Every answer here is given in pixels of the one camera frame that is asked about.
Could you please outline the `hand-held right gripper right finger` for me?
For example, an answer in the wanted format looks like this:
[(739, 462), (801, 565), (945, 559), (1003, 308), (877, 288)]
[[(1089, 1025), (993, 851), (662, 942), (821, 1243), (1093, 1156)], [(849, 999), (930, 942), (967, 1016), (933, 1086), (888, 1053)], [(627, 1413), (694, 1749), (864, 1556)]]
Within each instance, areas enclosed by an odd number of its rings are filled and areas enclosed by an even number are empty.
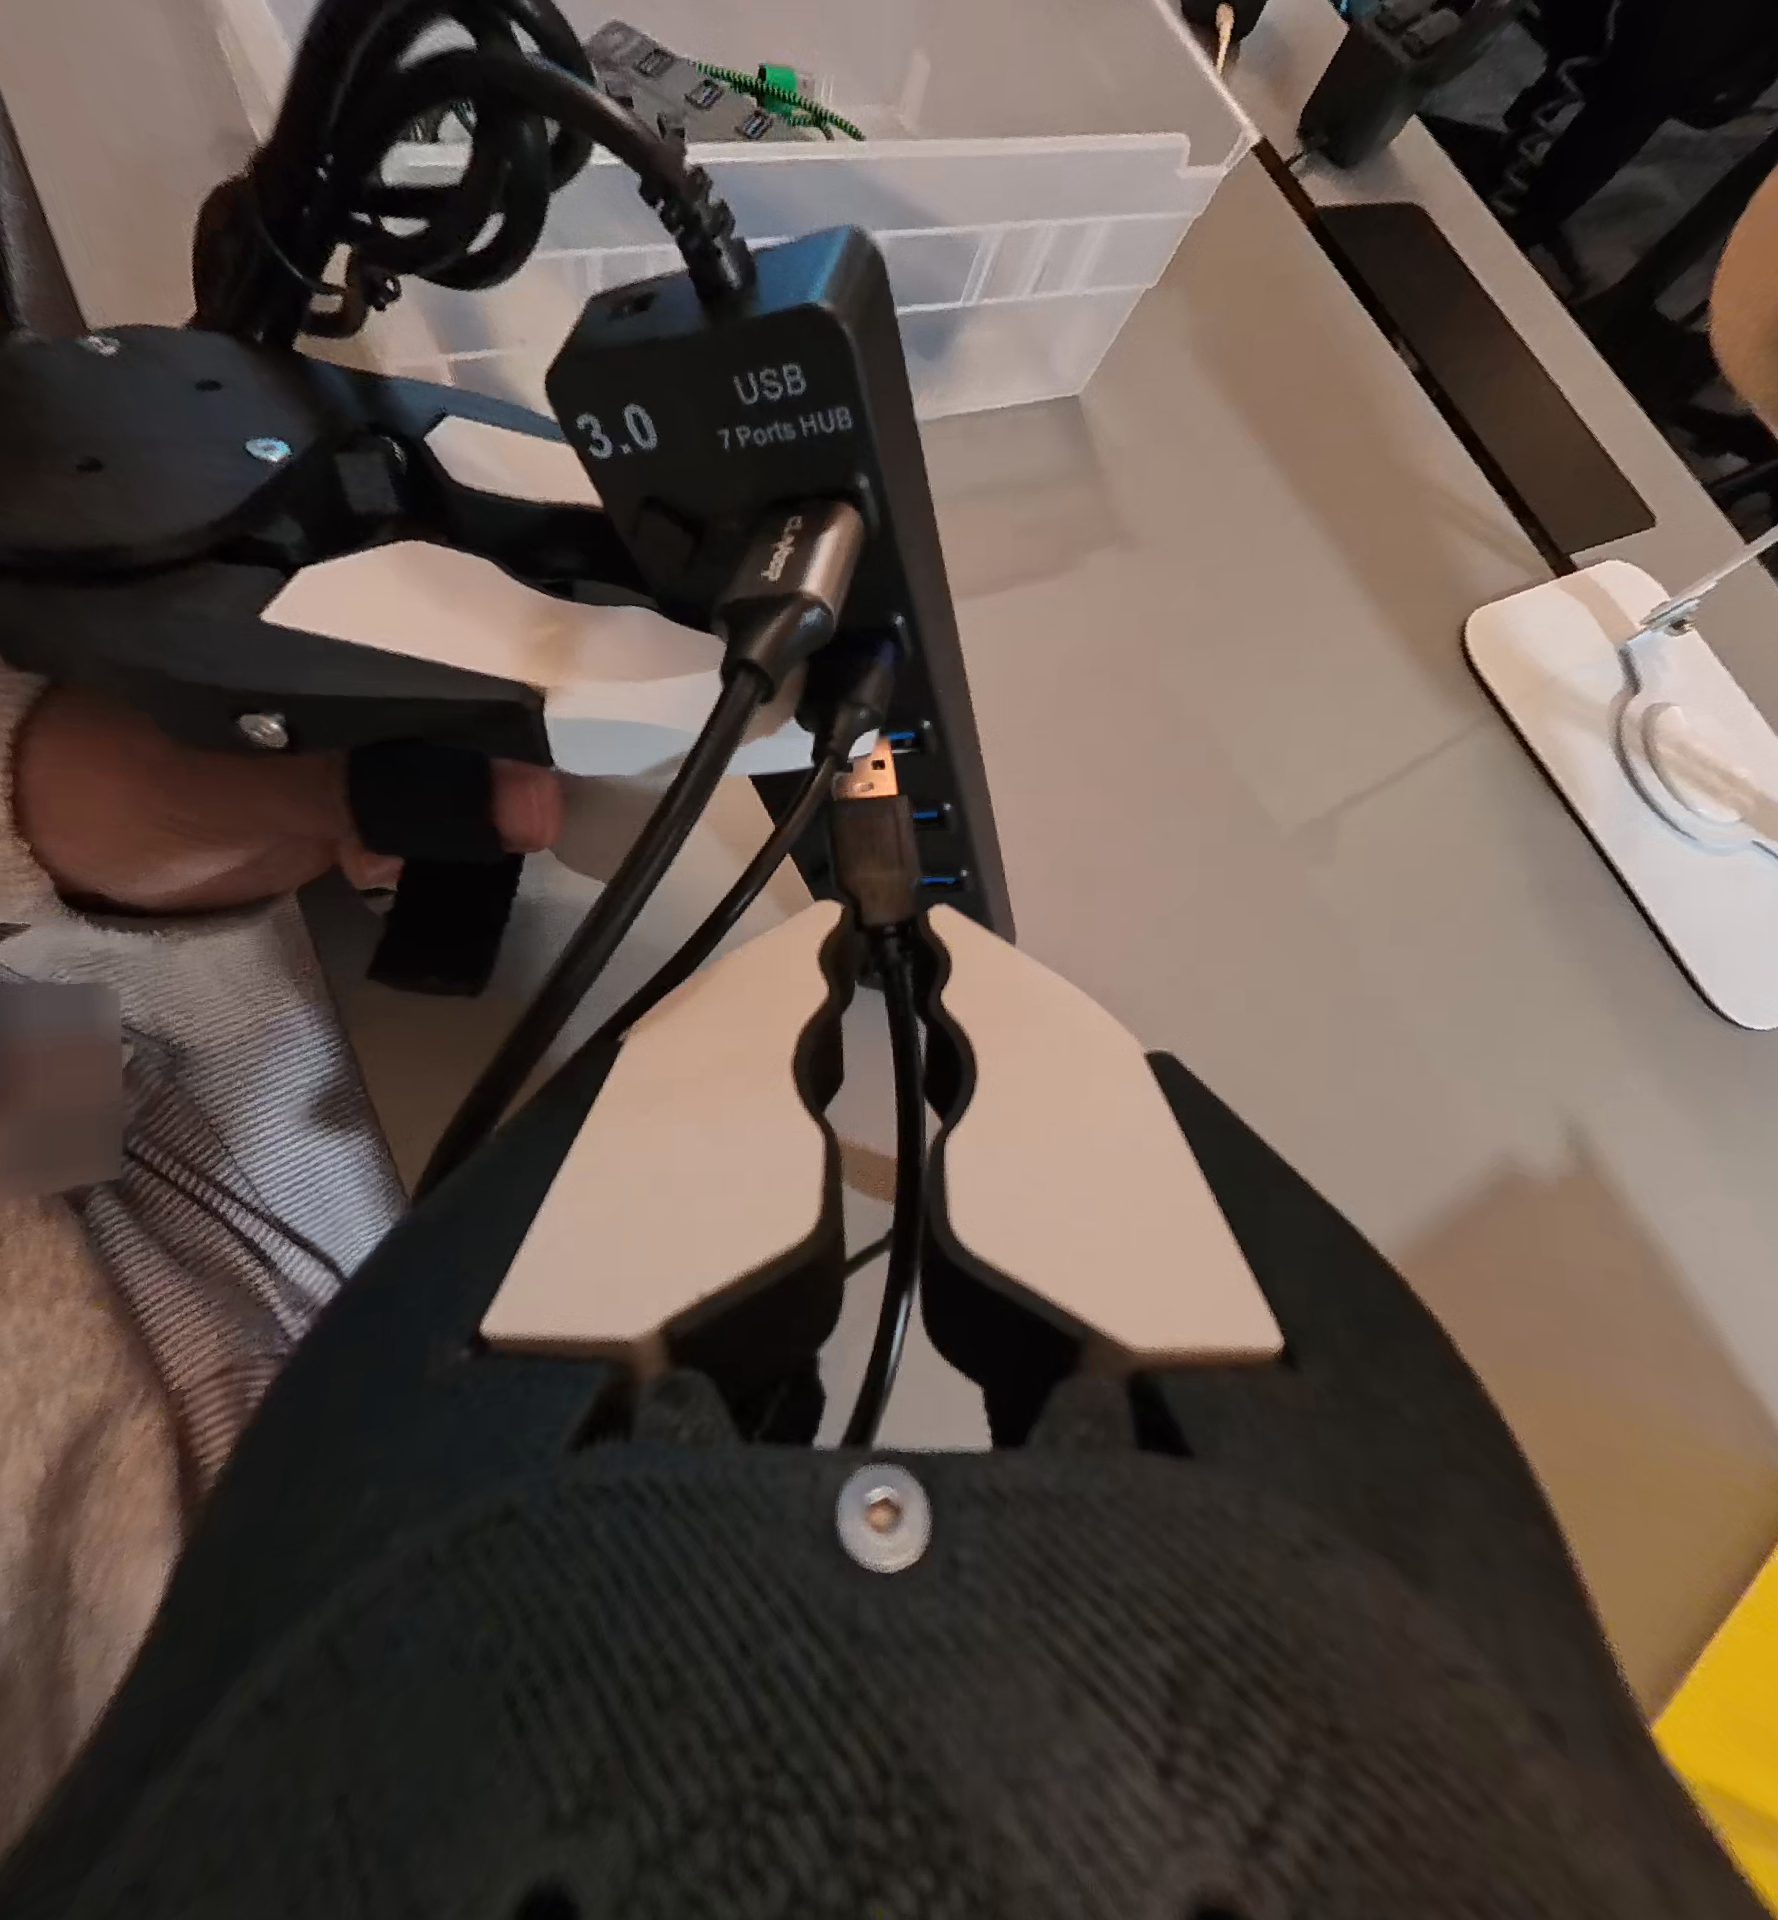
[(1087, 1361), (1260, 1364), (1284, 1331), (1136, 1035), (1045, 962), (936, 905), (945, 1251)]

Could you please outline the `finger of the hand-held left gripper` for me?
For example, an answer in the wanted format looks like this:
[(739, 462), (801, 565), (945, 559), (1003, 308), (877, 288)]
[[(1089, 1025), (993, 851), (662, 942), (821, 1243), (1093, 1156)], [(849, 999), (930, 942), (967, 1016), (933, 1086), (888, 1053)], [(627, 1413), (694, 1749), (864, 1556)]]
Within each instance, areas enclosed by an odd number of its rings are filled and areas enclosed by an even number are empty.
[(313, 564), (261, 615), (538, 694), (547, 759), (580, 778), (675, 769), (710, 716), (727, 659), (717, 635), (662, 612), (550, 596), (426, 540)]
[(331, 370), (331, 387), (361, 422), (392, 432), (463, 488), (543, 508), (603, 506), (562, 428), (514, 400), (347, 365)]

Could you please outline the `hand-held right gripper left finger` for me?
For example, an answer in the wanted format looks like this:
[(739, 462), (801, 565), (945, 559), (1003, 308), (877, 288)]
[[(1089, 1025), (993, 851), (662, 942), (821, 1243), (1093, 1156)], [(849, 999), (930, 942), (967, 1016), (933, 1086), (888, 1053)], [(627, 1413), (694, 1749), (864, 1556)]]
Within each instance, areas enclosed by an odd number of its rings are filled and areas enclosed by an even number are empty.
[(855, 921), (812, 903), (709, 962), (625, 1035), (480, 1331), (653, 1364), (842, 1257)]

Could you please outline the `person's left hand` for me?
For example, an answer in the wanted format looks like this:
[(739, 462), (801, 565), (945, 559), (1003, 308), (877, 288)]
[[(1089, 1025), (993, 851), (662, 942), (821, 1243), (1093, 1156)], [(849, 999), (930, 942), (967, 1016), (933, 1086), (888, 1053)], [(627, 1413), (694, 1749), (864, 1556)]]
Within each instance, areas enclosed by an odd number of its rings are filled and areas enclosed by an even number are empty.
[(13, 814), (58, 897), (99, 911), (238, 909), (332, 872), (381, 892), (402, 872), (362, 838), (344, 755), (211, 752), (93, 690), (40, 694), (17, 738)]

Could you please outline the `person's grey striped shirt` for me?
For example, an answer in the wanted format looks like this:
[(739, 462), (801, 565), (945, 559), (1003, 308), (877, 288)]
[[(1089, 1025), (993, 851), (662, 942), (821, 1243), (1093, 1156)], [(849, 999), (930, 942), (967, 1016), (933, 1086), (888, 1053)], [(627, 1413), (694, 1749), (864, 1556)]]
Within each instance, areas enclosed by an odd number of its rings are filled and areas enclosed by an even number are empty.
[(290, 1351), (407, 1205), (301, 903), (72, 923), (55, 962), (117, 991), (140, 1188), (216, 1233), (256, 1341)]

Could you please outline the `clear plastic bin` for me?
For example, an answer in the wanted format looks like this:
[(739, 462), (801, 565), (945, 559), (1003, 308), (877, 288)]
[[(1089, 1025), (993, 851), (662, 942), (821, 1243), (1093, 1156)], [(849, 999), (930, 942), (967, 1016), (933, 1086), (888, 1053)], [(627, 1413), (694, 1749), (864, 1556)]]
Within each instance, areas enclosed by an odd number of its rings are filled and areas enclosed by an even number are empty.
[(760, 252), (864, 230), (920, 420), (1077, 395), (1257, 127), (1176, 4), (216, 4), (283, 323), (547, 414), (588, 300), (685, 268), (637, 168), (485, 68), (597, 82), (620, 20), (775, 109), (690, 145)]

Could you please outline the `black power adapter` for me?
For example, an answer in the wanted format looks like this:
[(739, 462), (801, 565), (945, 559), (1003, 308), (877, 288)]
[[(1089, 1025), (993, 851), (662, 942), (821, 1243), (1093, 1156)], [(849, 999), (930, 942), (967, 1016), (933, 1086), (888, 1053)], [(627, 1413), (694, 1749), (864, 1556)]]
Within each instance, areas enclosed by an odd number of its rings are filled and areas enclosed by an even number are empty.
[(1511, 23), (1522, 1), (1350, 4), (1296, 124), (1299, 145), (1338, 170), (1383, 153)]

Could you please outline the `black switch USB hub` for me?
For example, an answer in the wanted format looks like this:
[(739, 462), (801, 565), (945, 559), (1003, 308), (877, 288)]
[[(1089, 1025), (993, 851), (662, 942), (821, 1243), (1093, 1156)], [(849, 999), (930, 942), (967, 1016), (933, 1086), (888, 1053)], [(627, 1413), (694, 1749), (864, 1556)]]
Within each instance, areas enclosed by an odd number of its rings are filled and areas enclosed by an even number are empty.
[(793, 130), (775, 107), (706, 71), (653, 34), (615, 17), (584, 39), (600, 90), (665, 135), (685, 144), (779, 144)]

